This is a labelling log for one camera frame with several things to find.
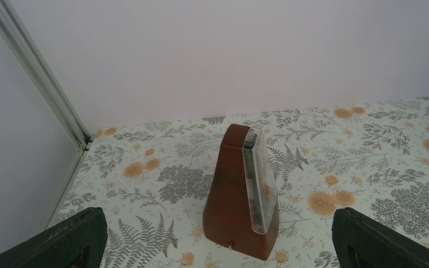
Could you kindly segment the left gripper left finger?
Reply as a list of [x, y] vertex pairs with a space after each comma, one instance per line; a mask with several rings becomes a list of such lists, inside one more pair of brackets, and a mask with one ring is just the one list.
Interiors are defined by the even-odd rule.
[[0, 254], [0, 267], [100, 267], [108, 231], [90, 207]]

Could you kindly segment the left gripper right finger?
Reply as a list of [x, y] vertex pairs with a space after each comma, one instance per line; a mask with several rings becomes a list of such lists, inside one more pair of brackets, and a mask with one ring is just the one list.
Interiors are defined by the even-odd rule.
[[341, 268], [429, 267], [429, 249], [352, 209], [333, 215], [332, 241]]

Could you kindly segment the clear plastic metronome cover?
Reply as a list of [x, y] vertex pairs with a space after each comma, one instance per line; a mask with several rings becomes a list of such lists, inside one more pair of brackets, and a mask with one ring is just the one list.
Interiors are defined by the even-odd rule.
[[255, 233], [264, 235], [273, 220], [277, 189], [269, 151], [261, 129], [248, 128], [242, 146], [242, 154], [251, 226]]

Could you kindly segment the brown wooden metronome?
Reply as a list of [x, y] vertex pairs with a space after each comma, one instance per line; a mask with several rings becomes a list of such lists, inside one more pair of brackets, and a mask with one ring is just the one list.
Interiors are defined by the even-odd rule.
[[216, 244], [267, 260], [279, 231], [279, 202], [266, 234], [251, 226], [242, 146], [249, 126], [231, 124], [222, 139], [211, 188], [204, 206], [205, 236]]

